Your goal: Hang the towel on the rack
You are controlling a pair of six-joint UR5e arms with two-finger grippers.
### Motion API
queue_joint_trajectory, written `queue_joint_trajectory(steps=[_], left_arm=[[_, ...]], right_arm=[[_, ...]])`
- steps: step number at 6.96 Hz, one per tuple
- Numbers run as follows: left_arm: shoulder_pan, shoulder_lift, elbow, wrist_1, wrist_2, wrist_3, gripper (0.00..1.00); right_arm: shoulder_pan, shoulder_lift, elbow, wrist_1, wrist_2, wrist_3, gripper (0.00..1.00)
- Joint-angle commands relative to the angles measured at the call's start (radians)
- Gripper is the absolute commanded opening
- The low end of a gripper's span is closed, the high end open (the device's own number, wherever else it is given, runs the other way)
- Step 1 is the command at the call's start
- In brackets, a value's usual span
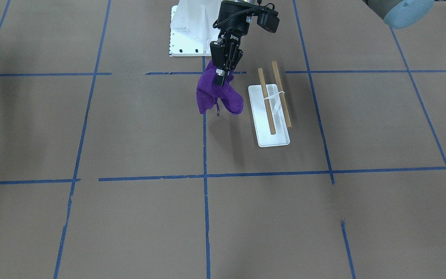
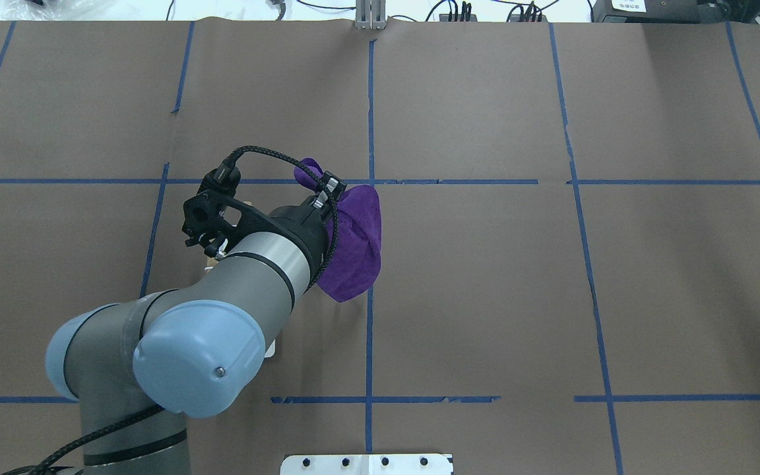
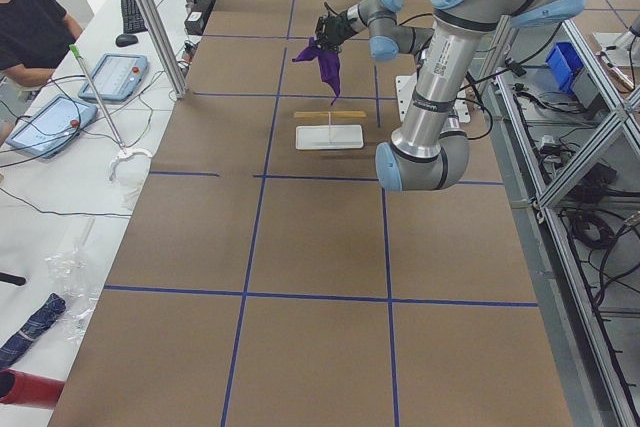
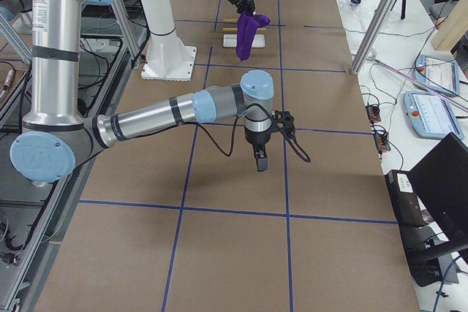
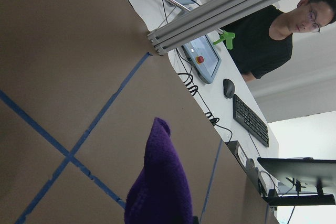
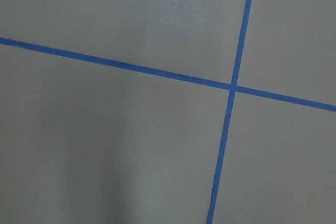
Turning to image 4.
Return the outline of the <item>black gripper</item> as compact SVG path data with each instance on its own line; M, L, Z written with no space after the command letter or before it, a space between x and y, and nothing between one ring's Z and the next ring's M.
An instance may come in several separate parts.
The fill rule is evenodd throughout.
M256 13L254 0L228 0L237 9L238 14L246 13L254 15Z
M253 147L257 171L266 171L268 169L268 155L265 146L271 139L271 133L268 131L253 132L249 129L245 129L244 133L246 141Z

